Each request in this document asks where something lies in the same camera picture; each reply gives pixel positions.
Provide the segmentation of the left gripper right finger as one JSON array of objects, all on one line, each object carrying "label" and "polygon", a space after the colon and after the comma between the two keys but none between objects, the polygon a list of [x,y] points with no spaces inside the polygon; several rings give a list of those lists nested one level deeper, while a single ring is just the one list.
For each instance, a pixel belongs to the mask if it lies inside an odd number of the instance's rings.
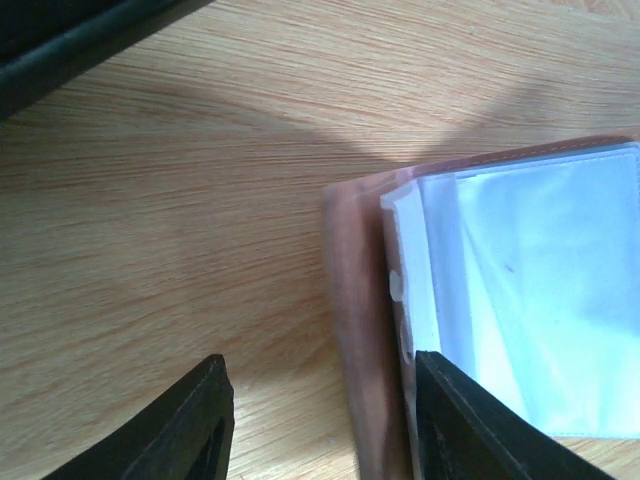
[{"label": "left gripper right finger", "polygon": [[438,352],[416,354],[424,479],[609,479],[521,419]]}]

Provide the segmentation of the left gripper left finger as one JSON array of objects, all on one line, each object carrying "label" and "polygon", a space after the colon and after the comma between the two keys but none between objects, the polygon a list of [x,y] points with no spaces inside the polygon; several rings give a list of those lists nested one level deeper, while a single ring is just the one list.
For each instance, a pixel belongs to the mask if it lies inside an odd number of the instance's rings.
[{"label": "left gripper left finger", "polygon": [[48,479],[225,479],[234,390],[224,357],[206,357],[116,431]]}]

